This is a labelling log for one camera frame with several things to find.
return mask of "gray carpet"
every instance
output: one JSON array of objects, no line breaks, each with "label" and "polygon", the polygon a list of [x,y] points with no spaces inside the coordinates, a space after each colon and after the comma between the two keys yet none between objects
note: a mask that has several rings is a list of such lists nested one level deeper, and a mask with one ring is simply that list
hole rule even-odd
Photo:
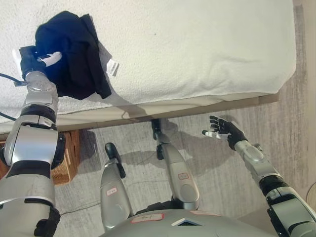
[{"label": "gray carpet", "polygon": [[[309,183],[305,104],[307,80],[302,7],[295,7],[297,70],[280,91],[278,102],[213,113],[234,118],[251,142],[262,145],[286,181],[302,192]],[[194,115],[162,121],[164,132],[186,159],[198,184],[200,209],[239,218],[265,207],[265,199],[241,158],[225,141],[204,137],[208,116]],[[164,161],[156,159],[156,143],[149,122],[83,130],[78,175],[56,188],[62,213],[58,237],[97,237],[103,233],[99,185],[107,161],[104,145],[116,144],[127,177],[124,184],[133,210],[171,197]]]}]

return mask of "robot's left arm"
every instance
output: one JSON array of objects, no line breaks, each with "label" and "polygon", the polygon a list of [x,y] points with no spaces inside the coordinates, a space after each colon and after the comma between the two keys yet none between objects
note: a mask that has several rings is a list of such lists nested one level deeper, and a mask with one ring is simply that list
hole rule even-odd
[{"label": "robot's left arm", "polygon": [[232,122],[210,117],[212,131],[206,136],[226,136],[229,146],[237,151],[261,189],[269,205],[271,222],[281,237],[315,237],[316,214],[291,188],[264,156],[259,146],[251,145],[244,133]]},{"label": "robot's left arm", "polygon": [[34,50],[20,49],[28,94],[0,155],[10,166],[0,180],[1,237],[51,237],[60,220],[50,170],[63,161],[65,137],[55,126],[56,86]]}]

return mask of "brown basket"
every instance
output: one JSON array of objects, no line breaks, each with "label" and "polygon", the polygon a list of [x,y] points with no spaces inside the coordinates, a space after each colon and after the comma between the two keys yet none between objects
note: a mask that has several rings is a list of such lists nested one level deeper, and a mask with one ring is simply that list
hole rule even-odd
[{"label": "brown basket", "polygon": [[[79,131],[63,132],[66,137],[64,161],[51,172],[55,185],[67,184],[75,177],[80,164]],[[0,179],[7,173],[8,167],[0,162]]]}]

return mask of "robot's right hand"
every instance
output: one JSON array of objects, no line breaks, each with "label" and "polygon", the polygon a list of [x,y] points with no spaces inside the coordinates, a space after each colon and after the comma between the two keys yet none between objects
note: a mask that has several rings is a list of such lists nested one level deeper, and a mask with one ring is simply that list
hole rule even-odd
[{"label": "robot's right hand", "polygon": [[217,116],[210,116],[211,130],[203,130],[202,134],[209,137],[226,138],[228,140],[229,147],[235,151],[235,144],[237,142],[246,140],[245,134],[241,131],[234,122],[229,122],[223,118]]}]

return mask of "white bedsheet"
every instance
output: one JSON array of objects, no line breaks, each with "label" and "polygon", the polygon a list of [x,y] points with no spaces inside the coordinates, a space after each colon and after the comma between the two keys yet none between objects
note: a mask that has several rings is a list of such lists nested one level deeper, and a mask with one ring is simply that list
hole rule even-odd
[{"label": "white bedsheet", "polygon": [[[295,71],[292,0],[0,0],[0,72],[18,77],[13,48],[63,10],[93,17],[119,63],[114,94],[60,98],[59,113],[236,93],[276,93]],[[104,68],[109,59],[100,52]],[[26,88],[1,80],[0,111],[18,116]],[[0,123],[7,121],[0,117]]]}]

